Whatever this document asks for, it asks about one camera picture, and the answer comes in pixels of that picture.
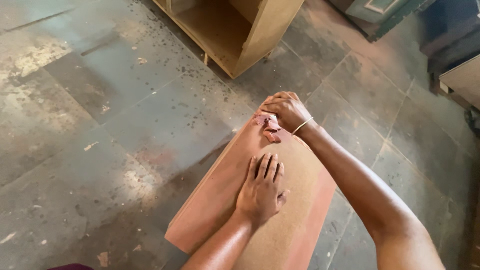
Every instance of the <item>maroon fabric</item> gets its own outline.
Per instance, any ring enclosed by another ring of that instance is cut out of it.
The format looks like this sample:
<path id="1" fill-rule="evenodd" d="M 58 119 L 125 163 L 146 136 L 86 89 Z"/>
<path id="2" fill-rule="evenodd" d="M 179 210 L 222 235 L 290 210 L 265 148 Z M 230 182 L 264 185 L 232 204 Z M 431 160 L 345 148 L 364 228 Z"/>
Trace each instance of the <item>maroon fabric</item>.
<path id="1" fill-rule="evenodd" d="M 73 263 L 73 264 L 67 264 L 64 266 L 58 266 L 55 268 L 50 268 L 47 270 L 94 270 L 94 269 L 85 265 L 81 265 L 79 263 Z"/>

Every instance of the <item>green door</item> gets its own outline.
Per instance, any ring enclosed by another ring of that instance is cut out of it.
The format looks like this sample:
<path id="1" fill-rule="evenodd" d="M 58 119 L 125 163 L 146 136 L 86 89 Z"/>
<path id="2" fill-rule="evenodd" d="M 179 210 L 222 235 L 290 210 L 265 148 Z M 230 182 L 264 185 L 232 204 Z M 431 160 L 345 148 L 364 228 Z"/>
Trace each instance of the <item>green door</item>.
<path id="1" fill-rule="evenodd" d="M 355 0 L 346 10 L 348 15 L 379 24 L 392 16 L 409 0 Z"/>

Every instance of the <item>mdf board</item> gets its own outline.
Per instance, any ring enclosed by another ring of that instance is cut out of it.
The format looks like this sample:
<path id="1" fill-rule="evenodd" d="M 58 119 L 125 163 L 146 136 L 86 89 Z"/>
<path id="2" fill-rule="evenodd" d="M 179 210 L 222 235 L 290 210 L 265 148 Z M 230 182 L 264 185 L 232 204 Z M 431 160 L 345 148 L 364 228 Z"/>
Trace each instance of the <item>mdf board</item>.
<path id="1" fill-rule="evenodd" d="M 277 153 L 285 165 L 280 190 L 291 193 L 247 245 L 236 270 L 305 270 L 308 267 L 336 184 L 317 157 L 285 130 L 270 143 L 252 118 L 228 144 L 170 222 L 165 238 L 192 254 L 231 216 L 246 179 L 250 158 Z"/>
<path id="2" fill-rule="evenodd" d="M 231 78 L 271 52 L 303 0 L 153 0 Z"/>
<path id="3" fill-rule="evenodd" d="M 480 55 L 440 75 L 440 81 L 480 109 Z"/>

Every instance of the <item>left hand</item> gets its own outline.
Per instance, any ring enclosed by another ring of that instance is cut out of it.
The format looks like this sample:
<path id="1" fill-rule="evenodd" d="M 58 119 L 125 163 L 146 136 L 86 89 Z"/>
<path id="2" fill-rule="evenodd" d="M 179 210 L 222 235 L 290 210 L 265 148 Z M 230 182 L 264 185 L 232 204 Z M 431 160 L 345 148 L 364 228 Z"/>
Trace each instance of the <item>left hand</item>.
<path id="1" fill-rule="evenodd" d="M 257 158 L 253 157 L 247 179 L 240 191 L 236 212 L 245 215 L 252 224 L 262 226 L 276 215 L 287 202 L 289 190 L 278 192 L 278 185 L 284 175 L 283 163 L 278 163 L 278 155 L 266 153 L 255 177 Z"/>

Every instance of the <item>hand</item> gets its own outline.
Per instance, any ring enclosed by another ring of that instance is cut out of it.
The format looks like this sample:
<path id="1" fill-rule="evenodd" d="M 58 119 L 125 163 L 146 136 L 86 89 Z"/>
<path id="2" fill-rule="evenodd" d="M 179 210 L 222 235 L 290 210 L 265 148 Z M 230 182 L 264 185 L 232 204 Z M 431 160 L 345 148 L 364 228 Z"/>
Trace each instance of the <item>hand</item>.
<path id="1" fill-rule="evenodd" d="M 276 114 L 278 124 L 290 133 L 312 117 L 297 94 L 293 92 L 274 94 L 260 105 L 260 109 Z M 307 124 L 313 125 L 313 119 Z"/>
<path id="2" fill-rule="evenodd" d="M 275 216 L 287 202 L 289 190 L 278 192 L 278 185 L 283 178 L 283 163 L 278 164 L 278 155 L 266 153 L 258 175 L 255 177 L 257 158 L 250 161 L 247 180 L 240 191 L 235 212 L 245 215 L 253 225 L 262 226 L 269 218 Z"/>

